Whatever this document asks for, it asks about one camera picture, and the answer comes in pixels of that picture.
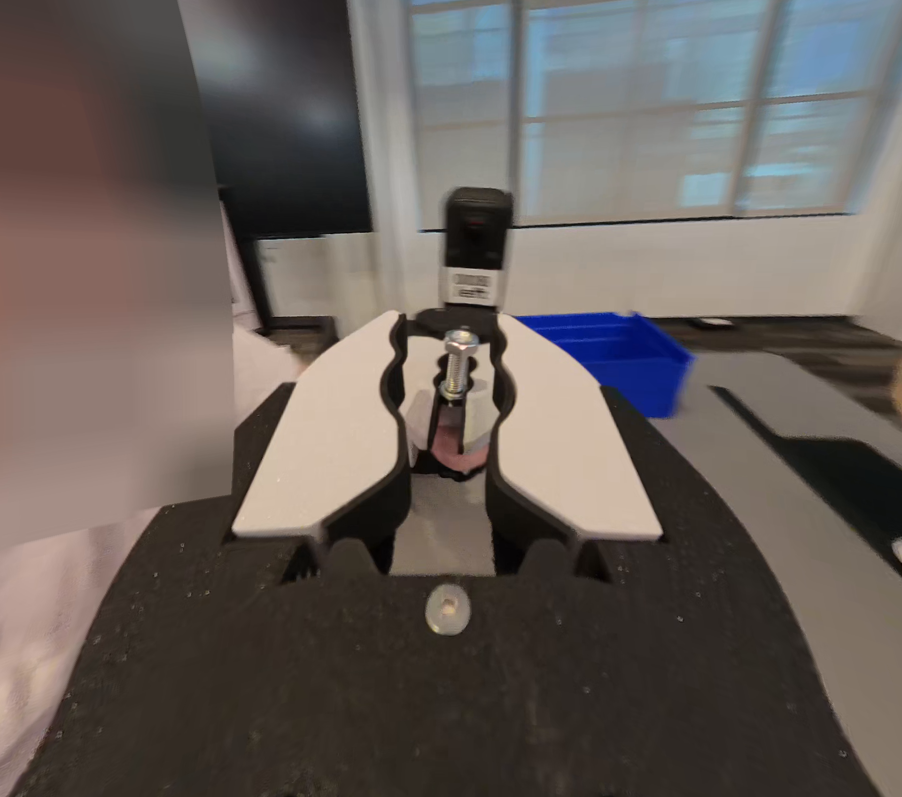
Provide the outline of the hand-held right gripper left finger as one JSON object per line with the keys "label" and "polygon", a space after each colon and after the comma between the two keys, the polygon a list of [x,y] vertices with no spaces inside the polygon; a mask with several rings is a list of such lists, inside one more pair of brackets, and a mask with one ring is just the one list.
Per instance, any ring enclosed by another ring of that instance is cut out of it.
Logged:
{"label": "hand-held right gripper left finger", "polygon": [[394,536],[412,503],[400,407],[407,320],[378,316],[320,355],[299,377],[237,511],[237,539]]}

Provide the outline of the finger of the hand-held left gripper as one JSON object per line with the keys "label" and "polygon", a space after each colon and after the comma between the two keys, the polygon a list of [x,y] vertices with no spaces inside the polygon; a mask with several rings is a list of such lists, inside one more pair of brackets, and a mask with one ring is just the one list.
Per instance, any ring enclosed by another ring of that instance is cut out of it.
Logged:
{"label": "finger of the hand-held left gripper", "polygon": [[492,387],[471,387],[464,405],[462,450],[481,451],[490,444],[491,431],[499,416]]}
{"label": "finger of the hand-held left gripper", "polygon": [[409,453],[432,450],[437,430],[438,407],[435,387],[419,389],[406,397],[406,434]]}

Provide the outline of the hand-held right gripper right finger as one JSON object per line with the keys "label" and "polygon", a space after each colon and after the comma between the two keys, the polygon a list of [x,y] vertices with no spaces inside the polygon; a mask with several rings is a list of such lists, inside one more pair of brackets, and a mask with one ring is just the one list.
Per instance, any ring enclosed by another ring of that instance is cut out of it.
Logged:
{"label": "hand-held right gripper right finger", "polygon": [[485,504],[494,532],[510,543],[659,541],[663,527],[592,374],[506,314],[490,358],[499,415]]}

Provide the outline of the silver hex bolt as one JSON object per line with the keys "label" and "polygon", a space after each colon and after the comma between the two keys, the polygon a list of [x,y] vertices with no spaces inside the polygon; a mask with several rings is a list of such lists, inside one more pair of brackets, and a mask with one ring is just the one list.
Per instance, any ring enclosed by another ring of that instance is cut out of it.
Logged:
{"label": "silver hex bolt", "polygon": [[446,352],[447,363],[445,377],[441,381],[438,391],[448,402],[463,399],[469,389],[469,361],[474,356],[475,349],[454,349]]}

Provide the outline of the blue plastic bin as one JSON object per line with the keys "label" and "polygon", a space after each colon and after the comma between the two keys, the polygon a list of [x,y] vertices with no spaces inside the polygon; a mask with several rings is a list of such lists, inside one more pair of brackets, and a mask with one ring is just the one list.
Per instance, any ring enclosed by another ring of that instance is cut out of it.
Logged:
{"label": "blue plastic bin", "polygon": [[616,388],[645,418],[671,418],[694,356],[643,315],[615,312],[518,316],[558,345],[605,387]]}

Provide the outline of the black monitor stand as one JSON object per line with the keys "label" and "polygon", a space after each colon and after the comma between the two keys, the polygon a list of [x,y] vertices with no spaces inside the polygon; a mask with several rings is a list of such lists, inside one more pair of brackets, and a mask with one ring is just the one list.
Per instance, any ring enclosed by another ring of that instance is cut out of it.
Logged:
{"label": "black monitor stand", "polygon": [[307,338],[324,351],[336,343],[339,338],[335,319],[331,316],[282,317],[274,313],[255,240],[233,230],[230,187],[218,185],[218,198],[233,309],[237,310],[241,323],[267,339],[286,336],[290,346]]}

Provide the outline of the large window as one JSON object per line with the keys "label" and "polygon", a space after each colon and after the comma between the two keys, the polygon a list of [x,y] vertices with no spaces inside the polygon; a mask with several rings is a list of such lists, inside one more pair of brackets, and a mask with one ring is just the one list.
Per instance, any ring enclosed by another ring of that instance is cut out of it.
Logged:
{"label": "large window", "polygon": [[900,89],[900,0],[406,2],[427,230],[856,213]]}

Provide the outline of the black monitor screen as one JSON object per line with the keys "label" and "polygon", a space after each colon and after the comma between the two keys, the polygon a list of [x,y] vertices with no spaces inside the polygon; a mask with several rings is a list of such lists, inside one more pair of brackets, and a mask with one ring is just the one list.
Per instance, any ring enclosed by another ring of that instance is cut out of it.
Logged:
{"label": "black monitor screen", "polygon": [[235,236],[373,231],[346,0],[178,0]]}

